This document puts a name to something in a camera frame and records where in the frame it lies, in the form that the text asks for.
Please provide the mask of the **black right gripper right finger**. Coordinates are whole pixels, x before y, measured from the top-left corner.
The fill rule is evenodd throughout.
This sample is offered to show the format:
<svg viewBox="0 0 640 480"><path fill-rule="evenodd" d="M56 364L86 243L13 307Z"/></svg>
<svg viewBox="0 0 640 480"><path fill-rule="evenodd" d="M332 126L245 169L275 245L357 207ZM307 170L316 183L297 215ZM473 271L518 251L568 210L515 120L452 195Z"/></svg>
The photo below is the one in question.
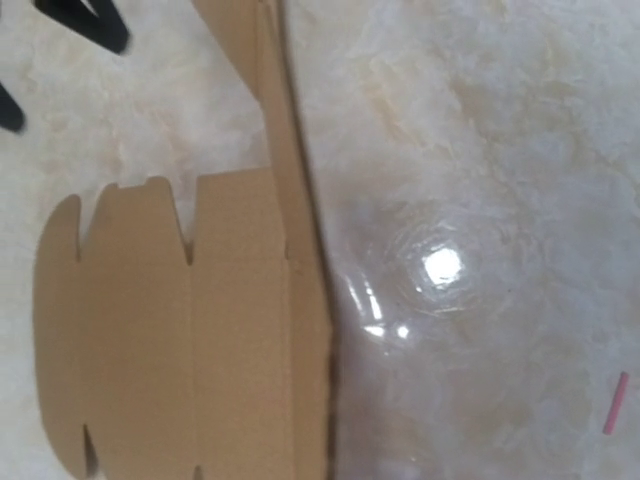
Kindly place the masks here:
<svg viewBox="0 0 640 480"><path fill-rule="evenodd" d="M111 0L35 0L45 16L114 54L123 54L130 32Z"/></svg>

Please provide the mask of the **brown cardboard box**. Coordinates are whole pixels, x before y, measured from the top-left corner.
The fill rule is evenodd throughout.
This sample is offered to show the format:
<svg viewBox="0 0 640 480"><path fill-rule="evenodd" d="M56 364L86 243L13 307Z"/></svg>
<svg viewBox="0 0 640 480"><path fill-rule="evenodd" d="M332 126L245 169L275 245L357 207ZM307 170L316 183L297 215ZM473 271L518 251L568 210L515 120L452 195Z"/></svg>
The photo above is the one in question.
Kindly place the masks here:
<svg viewBox="0 0 640 480"><path fill-rule="evenodd" d="M332 321L277 1L196 9L263 115L265 168L202 176L194 238L170 183L69 196L40 237L44 430L86 479L327 479Z"/></svg>

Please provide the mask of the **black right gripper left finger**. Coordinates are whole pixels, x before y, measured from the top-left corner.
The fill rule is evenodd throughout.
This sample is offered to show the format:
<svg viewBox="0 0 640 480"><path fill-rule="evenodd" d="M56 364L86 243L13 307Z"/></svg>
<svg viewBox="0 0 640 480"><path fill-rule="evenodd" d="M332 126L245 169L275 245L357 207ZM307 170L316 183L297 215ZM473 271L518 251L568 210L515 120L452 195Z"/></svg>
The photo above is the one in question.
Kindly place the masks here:
<svg viewBox="0 0 640 480"><path fill-rule="evenodd" d="M7 89L0 84L0 127L20 133L25 126L25 114Z"/></svg>

